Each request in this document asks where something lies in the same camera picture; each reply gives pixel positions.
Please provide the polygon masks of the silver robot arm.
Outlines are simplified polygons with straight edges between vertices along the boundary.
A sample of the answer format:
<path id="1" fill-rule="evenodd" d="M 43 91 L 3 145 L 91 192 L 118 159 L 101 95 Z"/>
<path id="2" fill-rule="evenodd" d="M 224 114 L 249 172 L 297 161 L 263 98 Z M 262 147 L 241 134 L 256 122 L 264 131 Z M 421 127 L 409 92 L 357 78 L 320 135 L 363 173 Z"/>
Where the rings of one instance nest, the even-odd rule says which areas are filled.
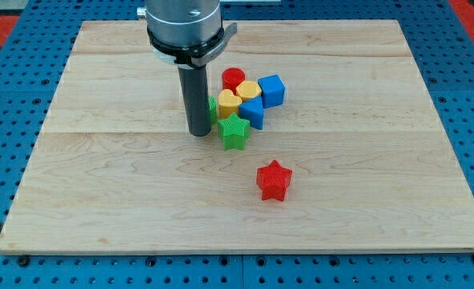
<path id="1" fill-rule="evenodd" d="M 219 0 L 145 0 L 137 17 L 157 57 L 182 69 L 205 67 L 238 30 L 235 22 L 223 25 Z"/>

